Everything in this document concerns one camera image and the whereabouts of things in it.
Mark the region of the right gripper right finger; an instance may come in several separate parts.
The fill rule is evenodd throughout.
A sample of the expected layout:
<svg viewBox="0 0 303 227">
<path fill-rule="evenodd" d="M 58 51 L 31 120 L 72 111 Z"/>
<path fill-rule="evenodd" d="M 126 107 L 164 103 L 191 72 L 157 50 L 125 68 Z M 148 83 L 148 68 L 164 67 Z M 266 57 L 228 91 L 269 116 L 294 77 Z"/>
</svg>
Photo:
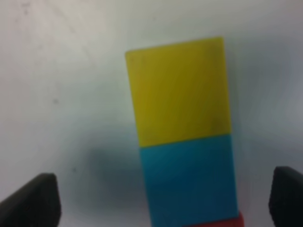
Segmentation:
<svg viewBox="0 0 303 227">
<path fill-rule="evenodd" d="M 268 207 L 276 227 L 302 227 L 303 175 L 288 166 L 276 167 Z"/>
</svg>

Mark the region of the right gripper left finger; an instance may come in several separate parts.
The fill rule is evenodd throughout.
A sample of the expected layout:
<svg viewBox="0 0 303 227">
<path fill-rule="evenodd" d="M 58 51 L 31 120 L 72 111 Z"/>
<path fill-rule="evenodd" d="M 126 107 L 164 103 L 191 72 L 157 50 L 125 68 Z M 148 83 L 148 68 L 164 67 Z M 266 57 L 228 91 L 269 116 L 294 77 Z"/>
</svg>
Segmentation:
<svg viewBox="0 0 303 227">
<path fill-rule="evenodd" d="M 57 227 L 62 215 L 56 175 L 39 174 L 0 202 L 2 227 Z"/>
</svg>

